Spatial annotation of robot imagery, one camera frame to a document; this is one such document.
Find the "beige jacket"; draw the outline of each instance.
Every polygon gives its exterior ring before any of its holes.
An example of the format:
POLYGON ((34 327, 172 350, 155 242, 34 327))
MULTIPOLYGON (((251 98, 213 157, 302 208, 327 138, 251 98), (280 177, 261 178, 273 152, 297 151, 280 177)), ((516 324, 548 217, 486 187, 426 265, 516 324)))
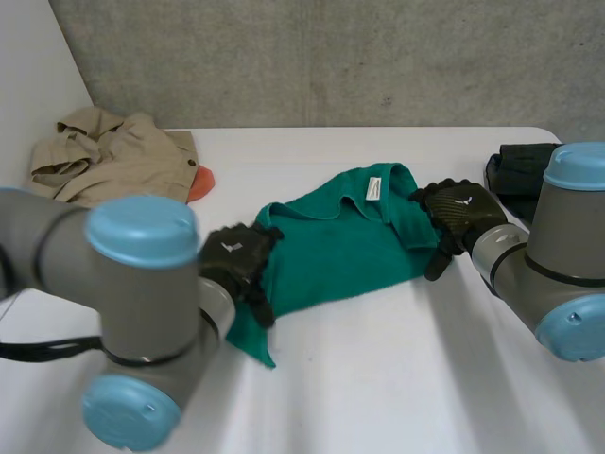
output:
POLYGON ((124 119, 97 107, 63 118, 58 132, 33 150, 34 193, 87 207, 142 194, 187 201, 199 166, 191 132, 162 131, 144 113, 124 119))

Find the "gray wall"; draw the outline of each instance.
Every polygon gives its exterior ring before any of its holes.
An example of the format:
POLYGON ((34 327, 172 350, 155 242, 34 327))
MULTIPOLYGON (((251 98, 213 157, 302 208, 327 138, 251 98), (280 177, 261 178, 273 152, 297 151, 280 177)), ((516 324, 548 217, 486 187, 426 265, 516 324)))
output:
POLYGON ((45 0, 0 0, 0 68, 0 187, 20 186, 36 141, 91 99, 45 0))
POLYGON ((603 0, 51 0, 95 103, 159 126, 603 139, 603 0))

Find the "white table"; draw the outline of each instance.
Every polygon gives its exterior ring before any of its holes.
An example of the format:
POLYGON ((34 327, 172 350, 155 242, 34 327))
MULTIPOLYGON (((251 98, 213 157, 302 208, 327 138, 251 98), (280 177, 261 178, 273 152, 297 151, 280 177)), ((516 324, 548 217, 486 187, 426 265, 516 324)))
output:
MULTIPOLYGON (((481 180, 503 143, 557 141, 533 128, 195 130, 216 188, 192 204, 202 232, 339 171, 397 161, 419 185, 481 180)), ((93 311, 35 291, 2 341, 97 331, 93 311)), ((603 362, 551 357, 468 257, 440 281, 403 283, 283 317, 270 371, 225 345, 162 453, 561 453, 605 451, 603 362)), ((79 417, 91 353, 43 365, 0 360, 0 454, 100 454, 79 417)))

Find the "green towel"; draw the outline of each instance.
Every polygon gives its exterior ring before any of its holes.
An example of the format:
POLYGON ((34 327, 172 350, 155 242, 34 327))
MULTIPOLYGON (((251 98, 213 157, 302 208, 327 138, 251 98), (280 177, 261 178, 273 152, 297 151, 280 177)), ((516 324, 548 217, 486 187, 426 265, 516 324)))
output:
MULTIPOLYGON (((336 175, 319 189, 258 214, 278 242, 262 286, 276 317, 418 277, 437 246, 426 213, 407 196, 417 188, 401 164, 375 164, 336 175)), ((267 332, 237 304, 227 340, 273 368, 267 332)))

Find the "black cloth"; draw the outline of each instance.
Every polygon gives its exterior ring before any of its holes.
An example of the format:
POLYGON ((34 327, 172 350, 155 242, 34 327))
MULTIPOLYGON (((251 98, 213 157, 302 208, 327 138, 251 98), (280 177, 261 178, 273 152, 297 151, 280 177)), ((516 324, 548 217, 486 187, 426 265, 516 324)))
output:
POLYGON ((562 144, 502 145, 485 169, 489 189, 509 211, 533 221, 550 155, 562 144))

